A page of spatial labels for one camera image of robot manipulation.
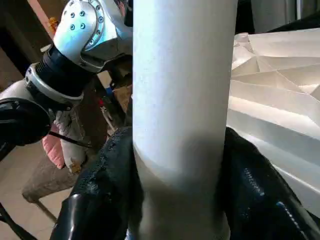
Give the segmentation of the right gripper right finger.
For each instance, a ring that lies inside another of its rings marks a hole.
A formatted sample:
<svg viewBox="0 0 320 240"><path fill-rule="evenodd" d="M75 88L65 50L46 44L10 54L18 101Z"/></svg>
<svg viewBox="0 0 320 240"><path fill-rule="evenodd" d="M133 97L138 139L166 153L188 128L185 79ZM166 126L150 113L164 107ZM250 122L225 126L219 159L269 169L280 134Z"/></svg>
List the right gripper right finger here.
<svg viewBox="0 0 320 240"><path fill-rule="evenodd" d="M232 240L318 240L320 229L251 142L225 130L220 201Z"/></svg>

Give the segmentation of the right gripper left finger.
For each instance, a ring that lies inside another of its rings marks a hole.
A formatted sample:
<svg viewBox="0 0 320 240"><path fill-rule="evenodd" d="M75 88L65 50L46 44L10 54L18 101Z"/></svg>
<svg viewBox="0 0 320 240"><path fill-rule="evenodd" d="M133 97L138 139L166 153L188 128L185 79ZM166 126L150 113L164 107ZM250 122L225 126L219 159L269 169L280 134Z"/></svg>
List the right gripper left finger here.
<svg viewBox="0 0 320 240"><path fill-rule="evenodd" d="M61 204L52 240L137 240L144 194L133 129L119 128Z"/></svg>

